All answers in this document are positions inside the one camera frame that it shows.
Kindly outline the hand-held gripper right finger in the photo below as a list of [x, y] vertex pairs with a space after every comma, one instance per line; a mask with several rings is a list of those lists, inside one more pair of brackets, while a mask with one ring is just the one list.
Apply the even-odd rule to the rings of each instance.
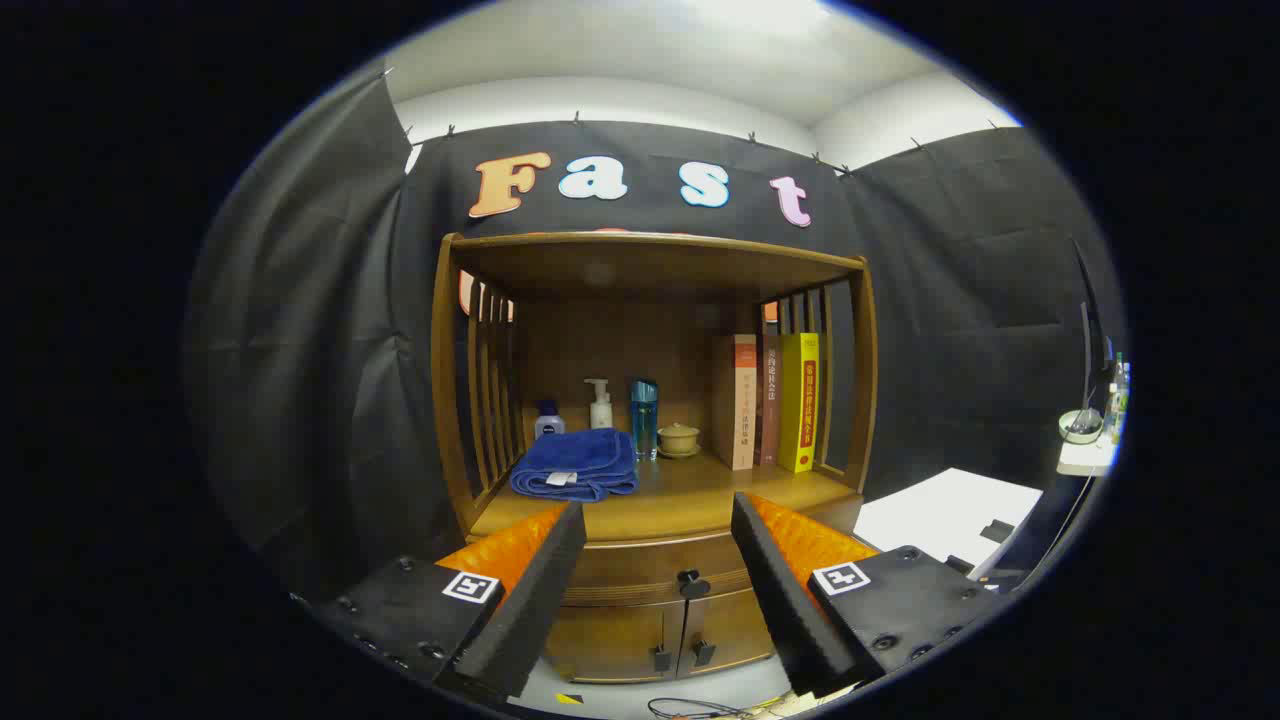
[[736, 493], [730, 529], [799, 694], [876, 682], [1006, 606], [915, 546], [873, 550], [756, 495]]

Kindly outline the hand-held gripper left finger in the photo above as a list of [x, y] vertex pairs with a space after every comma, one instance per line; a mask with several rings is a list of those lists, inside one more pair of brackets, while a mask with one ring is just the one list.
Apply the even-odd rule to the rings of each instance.
[[553, 503], [476, 543], [444, 503], [355, 514], [356, 546], [300, 597], [342, 643], [415, 685], [477, 705], [524, 693], [586, 541], [582, 505]]

